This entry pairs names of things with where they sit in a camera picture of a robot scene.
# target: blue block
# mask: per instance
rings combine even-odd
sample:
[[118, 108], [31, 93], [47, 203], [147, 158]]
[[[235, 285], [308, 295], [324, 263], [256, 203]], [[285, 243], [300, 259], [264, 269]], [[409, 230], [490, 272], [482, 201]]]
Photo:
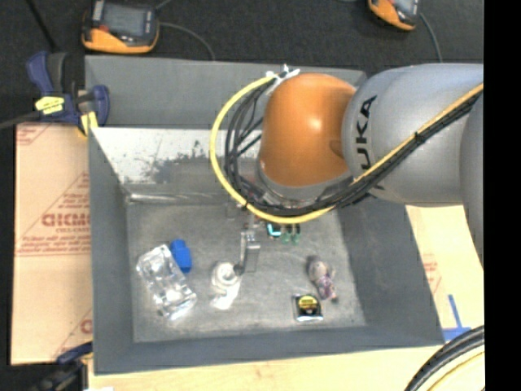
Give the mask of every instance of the blue block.
[[185, 241], [183, 239], [175, 239], [170, 244], [170, 252], [183, 274], [188, 274], [192, 269], [192, 257]]

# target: clamp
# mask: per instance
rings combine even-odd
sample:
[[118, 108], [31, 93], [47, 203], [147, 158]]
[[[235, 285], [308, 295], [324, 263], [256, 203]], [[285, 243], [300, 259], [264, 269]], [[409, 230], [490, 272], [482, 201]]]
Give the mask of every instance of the clamp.
[[[70, 123], [87, 134], [90, 127], [107, 122], [110, 109], [108, 88], [94, 86], [81, 96], [64, 93], [61, 81], [66, 56], [64, 52], [49, 54], [40, 51], [27, 61], [25, 67], [28, 77], [41, 93], [35, 107], [40, 121]], [[94, 106], [82, 111], [79, 104], [87, 102], [92, 102]]]

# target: gray tray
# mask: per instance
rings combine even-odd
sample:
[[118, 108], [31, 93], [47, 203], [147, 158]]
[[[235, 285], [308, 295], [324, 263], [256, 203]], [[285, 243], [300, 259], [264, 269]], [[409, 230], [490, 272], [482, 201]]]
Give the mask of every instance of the gray tray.
[[[298, 246], [259, 231], [256, 271], [244, 275], [233, 306], [208, 305], [211, 265], [238, 259], [246, 219], [228, 218], [230, 199], [208, 163], [209, 128], [221, 105], [267, 69], [280, 67], [85, 58], [87, 86], [107, 85], [112, 103], [107, 127], [90, 137], [97, 373], [443, 343], [405, 208], [374, 198], [303, 224]], [[365, 77], [303, 70], [355, 86]], [[192, 251], [187, 280], [199, 299], [186, 317], [167, 323], [155, 316], [135, 261], [176, 238]], [[305, 325], [293, 318], [291, 295], [314, 292], [304, 271], [311, 253], [335, 267], [339, 303], [324, 303], [324, 320]]]

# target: black floor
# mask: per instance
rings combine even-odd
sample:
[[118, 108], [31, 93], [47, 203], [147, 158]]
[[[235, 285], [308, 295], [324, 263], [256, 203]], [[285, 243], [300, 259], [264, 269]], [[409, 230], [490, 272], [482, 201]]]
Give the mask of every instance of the black floor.
[[[67, 73], [81, 83], [85, 50], [80, 22], [90, 1], [0, 0], [0, 121], [32, 110], [37, 92], [24, 63], [38, 51], [67, 51]], [[130, 1], [155, 5], [164, 0]], [[444, 62], [484, 62], [484, 0], [422, 0], [421, 11], [436, 34]], [[369, 76], [438, 61], [424, 23], [412, 33], [382, 26], [363, 0], [173, 0], [160, 18], [203, 37], [218, 60], [356, 68]], [[209, 53], [190, 34], [165, 29], [147, 56], [208, 59]], [[7, 367], [14, 207], [11, 129], [0, 130], [0, 164], [0, 303], [5, 314], [0, 318], [0, 389], [10, 391], [25, 389], [49, 367]]]

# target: cardboard box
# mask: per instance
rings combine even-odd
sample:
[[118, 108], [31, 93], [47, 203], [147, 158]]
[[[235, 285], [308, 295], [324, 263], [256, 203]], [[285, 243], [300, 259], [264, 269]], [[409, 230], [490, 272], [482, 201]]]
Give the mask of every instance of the cardboard box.
[[17, 127], [12, 364], [92, 339], [86, 146], [76, 127]]

